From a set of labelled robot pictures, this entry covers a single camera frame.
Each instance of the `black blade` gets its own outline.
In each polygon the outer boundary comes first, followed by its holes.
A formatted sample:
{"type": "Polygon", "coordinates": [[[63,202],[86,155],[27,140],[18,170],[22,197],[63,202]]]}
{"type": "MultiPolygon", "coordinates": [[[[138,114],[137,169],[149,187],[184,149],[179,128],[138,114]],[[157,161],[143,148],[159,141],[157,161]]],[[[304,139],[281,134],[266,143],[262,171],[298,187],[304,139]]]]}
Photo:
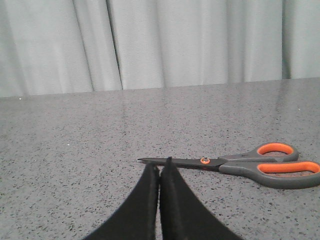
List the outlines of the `black blade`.
{"type": "Polygon", "coordinates": [[[197,199],[170,161],[160,178],[163,240],[242,240],[197,199]]]}
{"type": "MultiPolygon", "coordinates": [[[[164,165],[167,161],[167,158],[157,158],[157,157],[144,157],[139,158],[138,160],[145,163],[154,163],[158,165],[164,165]]],[[[224,159],[210,159],[208,164],[201,163],[201,159],[184,159],[184,158],[172,158],[172,163],[174,163],[178,168],[190,168],[190,169],[203,169],[211,171],[219,171],[219,167],[222,164],[225,164],[227,160],[224,159]]]]}
{"type": "Polygon", "coordinates": [[[159,170],[147,164],[125,202],[83,240],[154,240],[158,189],[159,170]]]}

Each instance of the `gray curtain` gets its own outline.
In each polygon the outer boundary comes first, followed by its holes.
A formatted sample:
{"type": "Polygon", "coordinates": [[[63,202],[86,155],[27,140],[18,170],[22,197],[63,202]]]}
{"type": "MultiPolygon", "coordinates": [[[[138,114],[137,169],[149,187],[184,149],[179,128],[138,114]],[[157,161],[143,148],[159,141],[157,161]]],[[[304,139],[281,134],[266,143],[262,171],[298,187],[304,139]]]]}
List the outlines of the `gray curtain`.
{"type": "Polygon", "coordinates": [[[0,97],[320,77],[318,0],[0,0],[0,97]]]}

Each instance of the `speckled countertop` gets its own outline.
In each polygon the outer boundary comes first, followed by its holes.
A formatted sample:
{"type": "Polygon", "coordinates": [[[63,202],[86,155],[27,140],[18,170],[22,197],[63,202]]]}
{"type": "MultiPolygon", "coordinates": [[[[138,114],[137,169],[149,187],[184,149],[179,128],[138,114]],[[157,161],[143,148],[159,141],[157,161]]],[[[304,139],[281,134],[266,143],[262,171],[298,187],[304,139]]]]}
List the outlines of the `speckled countertop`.
{"type": "MultiPolygon", "coordinates": [[[[217,157],[281,141],[320,162],[319,140],[319,78],[0,98],[0,239],[83,238],[131,192],[145,167],[137,158],[217,157]]],[[[320,239],[320,186],[180,172],[246,240],[320,239]]]]}

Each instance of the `white curtain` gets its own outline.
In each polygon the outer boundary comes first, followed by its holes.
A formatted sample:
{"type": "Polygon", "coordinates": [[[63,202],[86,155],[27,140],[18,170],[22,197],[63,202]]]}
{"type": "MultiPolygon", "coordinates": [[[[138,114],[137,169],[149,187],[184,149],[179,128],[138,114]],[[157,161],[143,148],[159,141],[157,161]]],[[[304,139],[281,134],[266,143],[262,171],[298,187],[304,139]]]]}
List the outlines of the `white curtain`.
{"type": "Polygon", "coordinates": [[[320,77],[318,0],[0,0],[0,97],[320,77]]]}

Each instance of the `scissor blade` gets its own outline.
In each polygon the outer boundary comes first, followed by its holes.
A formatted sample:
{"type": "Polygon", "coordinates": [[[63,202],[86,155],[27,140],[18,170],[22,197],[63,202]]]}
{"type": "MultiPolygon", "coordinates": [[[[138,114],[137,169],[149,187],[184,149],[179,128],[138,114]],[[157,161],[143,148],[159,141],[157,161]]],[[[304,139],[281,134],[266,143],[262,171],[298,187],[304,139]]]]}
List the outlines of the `scissor blade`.
{"type": "MultiPolygon", "coordinates": [[[[167,158],[157,157],[144,157],[138,160],[143,162],[152,162],[158,165],[164,165],[167,158]]],[[[194,168],[194,169],[208,169],[212,171],[219,171],[220,165],[226,163],[223,159],[211,159],[208,164],[201,163],[200,159],[187,159],[187,158],[172,158],[172,162],[179,168],[194,168]]]]}

